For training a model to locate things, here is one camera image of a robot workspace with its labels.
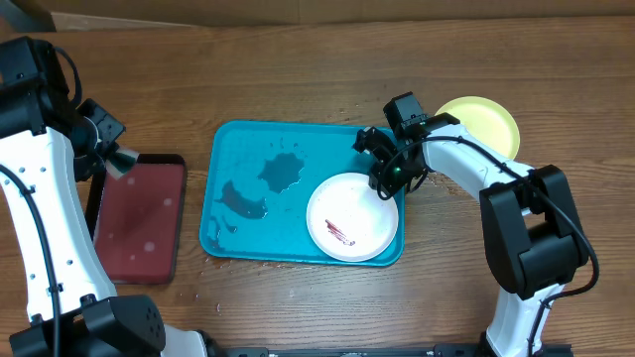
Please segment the green scrubbing sponge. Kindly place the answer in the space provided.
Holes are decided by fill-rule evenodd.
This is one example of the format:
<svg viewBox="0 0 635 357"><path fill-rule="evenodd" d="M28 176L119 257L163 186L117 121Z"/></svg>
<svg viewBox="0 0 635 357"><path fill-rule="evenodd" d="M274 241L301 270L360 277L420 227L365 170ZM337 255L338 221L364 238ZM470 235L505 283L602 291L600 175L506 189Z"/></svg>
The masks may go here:
<svg viewBox="0 0 635 357"><path fill-rule="evenodd" d="M138 157L138 152L118 147L105 161L106 171L114 179L121 179L136 165Z"/></svg>

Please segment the white plate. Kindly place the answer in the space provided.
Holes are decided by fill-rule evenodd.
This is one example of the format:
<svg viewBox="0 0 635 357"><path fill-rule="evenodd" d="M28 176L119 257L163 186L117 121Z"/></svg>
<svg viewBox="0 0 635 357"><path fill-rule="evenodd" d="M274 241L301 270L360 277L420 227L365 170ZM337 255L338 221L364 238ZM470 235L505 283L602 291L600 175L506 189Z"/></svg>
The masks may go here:
<svg viewBox="0 0 635 357"><path fill-rule="evenodd" d="M382 265L403 246L401 203L381 199L359 173L322 182L309 198L306 223L314 244L341 264Z"/></svg>

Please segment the yellow-green plate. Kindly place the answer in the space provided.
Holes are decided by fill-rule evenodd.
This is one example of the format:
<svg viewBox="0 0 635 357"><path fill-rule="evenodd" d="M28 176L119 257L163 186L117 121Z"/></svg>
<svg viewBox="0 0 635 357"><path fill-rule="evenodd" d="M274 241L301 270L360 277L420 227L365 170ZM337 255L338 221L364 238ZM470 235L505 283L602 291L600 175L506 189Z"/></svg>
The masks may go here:
<svg viewBox="0 0 635 357"><path fill-rule="evenodd" d="M510 112L497 102L479 96L463 96L444 104L436 114L455 117L469 134L500 155L515 159L520 132Z"/></svg>

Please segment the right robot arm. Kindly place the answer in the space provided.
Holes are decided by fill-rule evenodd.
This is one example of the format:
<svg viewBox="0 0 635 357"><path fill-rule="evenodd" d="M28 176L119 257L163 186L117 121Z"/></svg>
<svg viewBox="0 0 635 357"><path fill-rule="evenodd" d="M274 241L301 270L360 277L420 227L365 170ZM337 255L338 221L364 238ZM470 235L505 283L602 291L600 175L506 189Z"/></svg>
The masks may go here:
<svg viewBox="0 0 635 357"><path fill-rule="evenodd" d="M414 178L439 172L479 203L485 256L500 287L494 318L469 348L472 356L570 356L541 340L555 300L576 270L597 257L584 236L565 174L508 159L469 134L449 114L394 119L393 134L361 129L353 148L374 157L369 185L383 200L409 189Z"/></svg>

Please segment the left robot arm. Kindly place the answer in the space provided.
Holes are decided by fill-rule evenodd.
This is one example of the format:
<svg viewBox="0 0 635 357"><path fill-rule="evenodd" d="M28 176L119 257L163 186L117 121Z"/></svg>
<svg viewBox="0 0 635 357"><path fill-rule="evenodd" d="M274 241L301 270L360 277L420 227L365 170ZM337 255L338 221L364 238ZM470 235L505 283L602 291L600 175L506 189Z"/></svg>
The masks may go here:
<svg viewBox="0 0 635 357"><path fill-rule="evenodd" d="M27 274L30 328L17 356L210 356L202 331L165 324L147 296L121 297L92 242L76 184L132 159L124 126L91 99L78 107L25 94L1 101L1 181Z"/></svg>

